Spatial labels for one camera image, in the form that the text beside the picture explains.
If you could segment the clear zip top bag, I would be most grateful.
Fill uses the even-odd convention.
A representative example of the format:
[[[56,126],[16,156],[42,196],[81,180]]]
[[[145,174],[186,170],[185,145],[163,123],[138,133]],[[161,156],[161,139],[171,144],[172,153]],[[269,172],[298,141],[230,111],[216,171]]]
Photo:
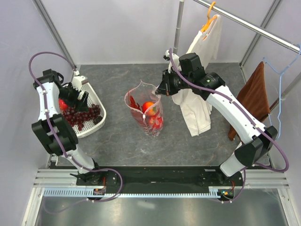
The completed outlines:
[[[124,102],[132,117],[146,135],[157,137],[164,125],[161,95],[155,93],[157,87],[140,81],[124,96]]]

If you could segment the red pomegranate fruit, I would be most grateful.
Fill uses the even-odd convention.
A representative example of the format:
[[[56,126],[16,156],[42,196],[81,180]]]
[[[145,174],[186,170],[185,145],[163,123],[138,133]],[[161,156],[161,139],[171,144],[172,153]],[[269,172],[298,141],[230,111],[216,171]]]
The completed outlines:
[[[149,117],[148,124],[152,127],[156,122],[156,116]]]

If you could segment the red bell pepper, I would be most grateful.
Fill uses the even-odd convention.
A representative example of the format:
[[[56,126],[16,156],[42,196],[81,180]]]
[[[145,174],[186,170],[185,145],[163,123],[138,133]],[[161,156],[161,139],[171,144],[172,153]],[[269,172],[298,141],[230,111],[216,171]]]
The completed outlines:
[[[163,127],[163,118],[162,117],[156,117],[156,122],[152,126],[152,129],[160,129]]]

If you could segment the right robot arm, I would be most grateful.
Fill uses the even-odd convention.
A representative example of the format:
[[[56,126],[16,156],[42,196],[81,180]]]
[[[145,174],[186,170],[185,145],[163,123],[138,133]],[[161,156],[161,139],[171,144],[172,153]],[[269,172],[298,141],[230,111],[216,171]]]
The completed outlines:
[[[190,89],[216,108],[234,128],[242,145],[219,166],[220,170],[215,174],[218,184],[227,185],[235,173],[254,165],[272,148],[277,129],[266,127],[252,116],[217,73],[206,73],[196,53],[179,57],[179,64],[180,69],[172,63],[171,69],[163,71],[162,82],[155,93],[172,96],[182,89]]]

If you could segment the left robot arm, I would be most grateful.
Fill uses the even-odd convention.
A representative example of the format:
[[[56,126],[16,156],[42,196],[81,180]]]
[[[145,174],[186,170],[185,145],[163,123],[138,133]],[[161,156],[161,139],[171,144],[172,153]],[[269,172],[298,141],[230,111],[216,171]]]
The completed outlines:
[[[39,95],[40,114],[38,121],[32,124],[32,130],[49,154],[62,156],[69,160],[80,174],[87,174],[87,180],[93,185],[103,181],[103,173],[96,169],[95,161],[78,146],[78,137],[61,113],[59,99],[77,111],[88,110],[89,93],[80,92],[71,84],[63,86],[59,78],[62,75],[51,69],[36,78],[33,84]]]

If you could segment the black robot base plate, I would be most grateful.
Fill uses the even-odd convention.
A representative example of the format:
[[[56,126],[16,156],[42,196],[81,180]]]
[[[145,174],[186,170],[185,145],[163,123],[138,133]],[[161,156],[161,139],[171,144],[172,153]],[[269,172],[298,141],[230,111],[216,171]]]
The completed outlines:
[[[242,174],[224,176],[217,166],[119,166],[103,171],[75,174],[78,186],[105,186],[116,193],[205,193],[209,187],[238,187]]]

